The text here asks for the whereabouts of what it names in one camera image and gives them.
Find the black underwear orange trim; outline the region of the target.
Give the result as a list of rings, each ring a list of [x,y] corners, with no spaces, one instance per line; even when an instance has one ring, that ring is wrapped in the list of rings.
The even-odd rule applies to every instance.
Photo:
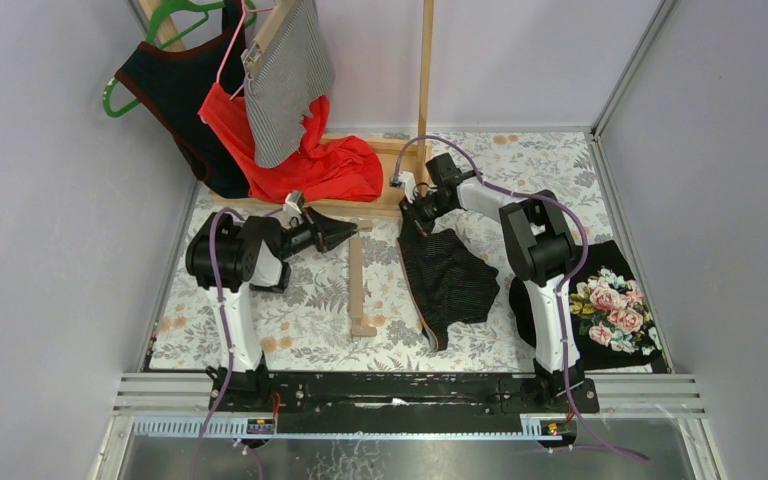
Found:
[[[408,290],[431,351],[448,348],[453,324],[487,321],[500,291],[499,271],[474,255],[454,230],[423,234],[404,222],[398,246]]]

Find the grey striped underwear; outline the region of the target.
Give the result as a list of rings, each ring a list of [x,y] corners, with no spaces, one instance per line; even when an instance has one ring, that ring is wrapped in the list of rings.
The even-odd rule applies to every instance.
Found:
[[[273,168],[285,161],[304,134],[300,123],[311,113],[311,102],[327,94],[334,81],[317,2],[298,0],[262,57],[257,75],[246,74],[244,79],[258,166]]]

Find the wooden clip hanger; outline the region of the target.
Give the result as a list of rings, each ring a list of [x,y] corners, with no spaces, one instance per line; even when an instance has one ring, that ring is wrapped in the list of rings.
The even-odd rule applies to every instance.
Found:
[[[297,4],[296,0],[278,0],[269,11],[266,20],[241,56],[242,65],[250,77],[257,75],[261,59],[271,42],[282,31],[285,20]]]

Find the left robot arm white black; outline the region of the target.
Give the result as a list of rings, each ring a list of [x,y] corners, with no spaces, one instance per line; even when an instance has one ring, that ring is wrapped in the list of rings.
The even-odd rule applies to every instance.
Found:
[[[325,216],[311,207],[285,227],[272,216],[244,218],[231,208],[212,213],[190,241],[185,268],[216,299],[220,366],[247,373],[263,360],[256,339],[251,292],[282,293],[291,275],[289,259],[313,248],[327,253],[359,232],[354,222]]]

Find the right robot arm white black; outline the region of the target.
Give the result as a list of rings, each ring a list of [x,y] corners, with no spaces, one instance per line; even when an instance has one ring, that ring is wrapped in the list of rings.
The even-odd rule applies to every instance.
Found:
[[[574,214],[550,191],[524,194],[484,179],[473,169],[458,168],[448,154],[425,164],[432,187],[421,193],[413,173],[397,163],[390,185],[404,191],[399,204],[410,226],[429,233],[435,221],[453,210],[479,213],[501,228],[508,264],[530,301],[540,372],[568,370],[580,359],[571,344],[569,282],[580,268],[567,221]]]

